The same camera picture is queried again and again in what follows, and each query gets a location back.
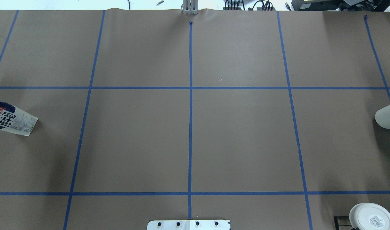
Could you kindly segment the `white mug grey interior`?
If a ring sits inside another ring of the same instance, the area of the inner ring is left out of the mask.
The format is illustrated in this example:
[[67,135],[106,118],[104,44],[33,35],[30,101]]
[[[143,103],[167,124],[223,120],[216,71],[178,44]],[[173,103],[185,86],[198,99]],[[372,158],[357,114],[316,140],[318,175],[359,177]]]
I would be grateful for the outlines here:
[[380,127],[390,129],[390,105],[375,113],[375,121]]

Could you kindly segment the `milk carton blue white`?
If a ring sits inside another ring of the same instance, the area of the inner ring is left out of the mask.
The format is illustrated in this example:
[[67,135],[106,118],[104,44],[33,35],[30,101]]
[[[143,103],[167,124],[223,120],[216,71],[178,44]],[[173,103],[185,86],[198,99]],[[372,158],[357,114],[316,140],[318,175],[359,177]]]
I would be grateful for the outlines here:
[[9,103],[0,101],[0,130],[29,136],[38,118]]

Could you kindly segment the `black power strip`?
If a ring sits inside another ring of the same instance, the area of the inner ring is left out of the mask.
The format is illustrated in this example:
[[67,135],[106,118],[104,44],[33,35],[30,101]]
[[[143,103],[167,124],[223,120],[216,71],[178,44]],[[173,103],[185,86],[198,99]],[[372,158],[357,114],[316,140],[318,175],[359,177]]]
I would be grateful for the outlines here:
[[275,11],[270,0],[225,0],[224,11]]

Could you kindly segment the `white mug on rack upper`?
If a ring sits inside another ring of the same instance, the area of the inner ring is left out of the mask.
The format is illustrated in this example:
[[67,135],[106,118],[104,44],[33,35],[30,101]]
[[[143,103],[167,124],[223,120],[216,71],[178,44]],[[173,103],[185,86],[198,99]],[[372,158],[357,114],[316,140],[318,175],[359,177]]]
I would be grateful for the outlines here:
[[351,208],[349,221],[357,230],[390,230],[390,212],[375,203],[360,203]]

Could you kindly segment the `aluminium frame post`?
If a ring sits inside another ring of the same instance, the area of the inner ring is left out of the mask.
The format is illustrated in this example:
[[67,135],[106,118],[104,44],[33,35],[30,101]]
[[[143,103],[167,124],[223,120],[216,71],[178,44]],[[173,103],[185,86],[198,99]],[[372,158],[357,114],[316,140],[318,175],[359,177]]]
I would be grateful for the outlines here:
[[184,15],[197,15],[199,13],[198,0],[184,0],[182,12]]

